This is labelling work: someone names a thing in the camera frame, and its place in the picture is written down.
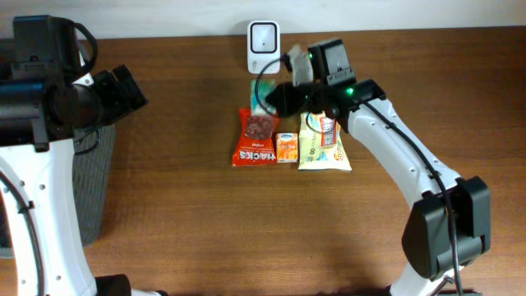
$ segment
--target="snack bag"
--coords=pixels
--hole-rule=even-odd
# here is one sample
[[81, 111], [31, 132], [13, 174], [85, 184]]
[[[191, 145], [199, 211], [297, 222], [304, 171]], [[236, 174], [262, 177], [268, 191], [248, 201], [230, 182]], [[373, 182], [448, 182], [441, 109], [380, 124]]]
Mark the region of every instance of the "snack bag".
[[339, 137], [339, 124], [324, 113], [302, 113], [299, 131], [299, 170], [340, 169], [351, 171]]
[[[274, 106], [271, 106], [266, 103], [266, 96], [272, 92], [276, 88], [276, 81], [274, 80], [260, 80], [259, 85], [257, 86], [257, 94], [260, 97], [261, 104], [265, 106], [269, 112], [272, 114], [276, 113], [276, 108]], [[268, 116], [267, 112], [257, 103], [256, 95], [254, 95], [256, 91], [256, 81], [252, 80], [251, 82], [251, 92], [250, 92], [250, 109], [252, 111], [252, 115], [266, 115]]]
[[275, 164], [274, 132], [277, 119], [270, 116], [251, 116], [250, 109], [239, 109], [242, 132], [232, 166]]

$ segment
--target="packaged food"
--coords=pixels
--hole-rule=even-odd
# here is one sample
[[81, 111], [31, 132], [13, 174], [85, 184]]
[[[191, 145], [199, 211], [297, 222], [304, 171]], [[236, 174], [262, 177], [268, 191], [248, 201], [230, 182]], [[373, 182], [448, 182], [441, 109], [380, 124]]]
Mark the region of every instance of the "packaged food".
[[277, 134], [276, 154], [279, 163], [298, 162], [298, 134], [291, 132]]
[[324, 113], [302, 113], [301, 117], [299, 170], [340, 169], [350, 172], [351, 165], [339, 137], [339, 124]]
[[[266, 103], [266, 96], [276, 88], [276, 81], [274, 80], [260, 80], [260, 83], [257, 86], [257, 94], [260, 97], [260, 102], [265, 108], [272, 114], [276, 114], [276, 108], [272, 105]], [[251, 83], [251, 95], [250, 95], [250, 109], [252, 116], [255, 115], [265, 115], [269, 114], [257, 103], [256, 95], [256, 81], [253, 80]]]
[[232, 166], [275, 164], [272, 133], [277, 119], [270, 116], [251, 116], [250, 109], [239, 109], [242, 133], [232, 156]]

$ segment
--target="white wall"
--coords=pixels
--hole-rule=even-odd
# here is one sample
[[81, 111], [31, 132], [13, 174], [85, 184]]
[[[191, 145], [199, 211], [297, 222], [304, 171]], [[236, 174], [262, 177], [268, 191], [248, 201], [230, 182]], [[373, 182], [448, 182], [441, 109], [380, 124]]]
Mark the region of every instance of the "white wall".
[[12, 18], [51, 14], [96, 38], [238, 35], [255, 19], [283, 33], [526, 25], [526, 0], [0, 0], [0, 38]]

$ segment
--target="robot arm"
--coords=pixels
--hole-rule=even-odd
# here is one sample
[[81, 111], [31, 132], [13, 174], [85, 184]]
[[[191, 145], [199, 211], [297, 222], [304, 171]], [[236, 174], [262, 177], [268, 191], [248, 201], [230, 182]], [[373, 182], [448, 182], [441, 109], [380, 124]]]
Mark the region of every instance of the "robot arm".
[[[74, 140], [115, 123], [147, 99], [123, 65], [89, 74], [97, 45], [83, 25], [26, 16], [15, 18], [13, 29], [15, 61], [0, 67], [9, 70], [0, 72], [0, 190], [18, 294], [160, 296], [131, 290], [125, 275], [94, 278], [72, 186]], [[75, 30], [90, 42], [92, 58], [81, 58]]]
[[424, 296], [440, 289], [442, 279], [453, 275], [455, 262], [460, 269], [489, 250], [486, 184], [479, 177], [463, 180], [440, 162], [405, 126], [373, 80], [357, 82], [341, 39], [314, 44], [308, 56], [302, 56], [292, 50], [281, 58], [296, 73], [293, 82], [278, 85], [266, 97], [267, 103], [282, 117], [325, 111], [372, 152], [411, 208], [402, 238], [408, 265], [390, 293]]

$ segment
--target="orange juice box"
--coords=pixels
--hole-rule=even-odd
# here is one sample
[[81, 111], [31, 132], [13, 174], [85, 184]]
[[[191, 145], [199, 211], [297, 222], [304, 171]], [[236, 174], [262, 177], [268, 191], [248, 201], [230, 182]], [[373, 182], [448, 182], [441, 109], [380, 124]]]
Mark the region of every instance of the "orange juice box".
[[292, 132], [276, 134], [276, 155], [279, 163], [298, 162], [298, 134]]

